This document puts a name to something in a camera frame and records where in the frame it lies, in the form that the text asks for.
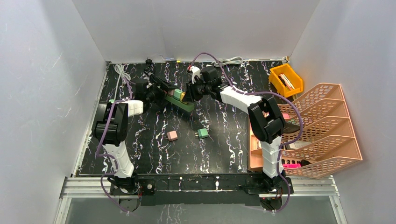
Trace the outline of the green plug adapter dark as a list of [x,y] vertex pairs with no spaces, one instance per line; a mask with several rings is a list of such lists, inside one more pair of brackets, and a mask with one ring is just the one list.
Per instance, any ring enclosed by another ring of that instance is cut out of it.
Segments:
[[208,133],[208,130],[206,128],[201,128],[201,129],[197,130],[195,135],[197,137],[199,137],[200,139],[204,139],[204,138],[207,138],[209,136],[209,133]]

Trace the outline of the green power strip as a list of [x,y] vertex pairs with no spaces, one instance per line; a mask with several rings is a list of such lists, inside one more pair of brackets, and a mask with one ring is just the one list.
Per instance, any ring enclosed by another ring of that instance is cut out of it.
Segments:
[[181,102],[168,95],[165,97],[165,100],[186,112],[192,112],[195,109],[194,103]]

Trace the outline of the pink usb plug adapter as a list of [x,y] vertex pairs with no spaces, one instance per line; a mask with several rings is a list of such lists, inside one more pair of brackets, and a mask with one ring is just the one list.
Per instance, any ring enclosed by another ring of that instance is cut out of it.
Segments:
[[166,133],[166,139],[167,139],[168,141],[175,141],[175,140],[177,140],[177,139],[178,139],[177,132],[176,132],[175,130],[167,132],[167,133]]

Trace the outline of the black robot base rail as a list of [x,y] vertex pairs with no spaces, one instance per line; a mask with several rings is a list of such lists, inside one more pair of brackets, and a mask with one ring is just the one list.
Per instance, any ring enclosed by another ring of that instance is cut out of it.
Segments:
[[164,204],[244,204],[270,212],[282,208],[294,193],[289,177],[269,178],[264,173],[133,174],[110,176],[109,193],[119,205],[134,211],[138,206]]

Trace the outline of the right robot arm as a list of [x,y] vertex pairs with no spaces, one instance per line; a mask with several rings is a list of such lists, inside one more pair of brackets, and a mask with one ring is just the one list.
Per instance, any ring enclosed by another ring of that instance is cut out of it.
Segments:
[[260,141],[262,148],[262,171],[268,177],[263,180],[263,188],[276,193],[282,186],[279,176],[283,171],[279,147],[285,127],[285,120],[273,97],[265,98],[223,82],[214,66],[202,69],[190,66],[191,80],[186,84],[183,102],[200,101],[203,96],[234,106],[249,116],[251,130]]

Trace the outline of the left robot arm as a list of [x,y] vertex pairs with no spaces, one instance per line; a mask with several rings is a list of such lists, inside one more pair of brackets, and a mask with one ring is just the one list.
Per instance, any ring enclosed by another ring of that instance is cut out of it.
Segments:
[[99,103],[92,125],[92,134],[99,140],[96,156],[107,157],[112,162],[116,178],[124,179],[121,188],[128,194],[139,190],[139,181],[133,178],[132,164],[126,147],[128,119],[145,113],[152,103],[161,101],[166,87],[153,79],[135,82],[134,98],[119,99],[113,103]]

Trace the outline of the light green plug adapter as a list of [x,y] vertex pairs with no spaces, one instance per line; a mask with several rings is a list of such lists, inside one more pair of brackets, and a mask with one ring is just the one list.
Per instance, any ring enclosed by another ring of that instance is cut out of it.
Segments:
[[180,101],[182,97],[182,91],[180,89],[175,89],[173,92],[173,98]]

